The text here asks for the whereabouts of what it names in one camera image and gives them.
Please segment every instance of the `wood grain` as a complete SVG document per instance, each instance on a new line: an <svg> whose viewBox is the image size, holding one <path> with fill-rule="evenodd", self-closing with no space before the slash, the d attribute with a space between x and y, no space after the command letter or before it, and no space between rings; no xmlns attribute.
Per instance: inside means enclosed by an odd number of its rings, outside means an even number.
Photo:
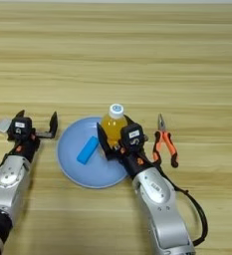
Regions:
<svg viewBox="0 0 232 255"><path fill-rule="evenodd" d="M199 255L232 255L232 5L0 4L0 119L25 109L62 131L110 103L145 127L150 155L158 113L179 151L163 168L203 205L210 234ZM5 255L150 254L127 179L91 190L71 183L45 141L27 205ZM0 160L12 146L0 134ZM192 238L200 231L178 205Z"/></svg>

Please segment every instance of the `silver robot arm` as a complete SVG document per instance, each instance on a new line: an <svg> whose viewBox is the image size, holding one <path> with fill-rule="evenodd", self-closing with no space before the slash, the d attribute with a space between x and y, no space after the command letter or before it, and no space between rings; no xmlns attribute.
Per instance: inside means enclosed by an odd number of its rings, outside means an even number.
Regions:
<svg viewBox="0 0 232 255"><path fill-rule="evenodd" d="M25 193L30 186L31 163L41 138L54 138L58 127L57 114L50 120L50 130L37 132L32 120L20 112L12 121L0 122L0 131L15 141L13 149L0 164L0 255L11 229L22 210Z"/></svg>
<svg viewBox="0 0 232 255"><path fill-rule="evenodd" d="M30 166L27 158L10 155L0 167L0 218L3 217L7 222L0 226L0 232L4 232L3 237L0 236L0 252L21 212L24 195L30 184Z"/></svg>
<svg viewBox="0 0 232 255"><path fill-rule="evenodd" d="M175 190L155 167L139 173L133 188L148 222L153 254L194 255L186 226L177 211Z"/></svg>
<svg viewBox="0 0 232 255"><path fill-rule="evenodd" d="M108 160L116 158L132 179L134 191L140 201L143 216L148 222L154 255L194 255L194 246L202 243L208 232L205 213L198 202L171 182L160 164L150 162L143 146L147 141L142 127L125 116L128 125L120 131L121 139L110 148L108 137L97 124L100 144ZM176 208L175 191L184 193L197 209L202 235L191 241L187 228Z"/></svg>

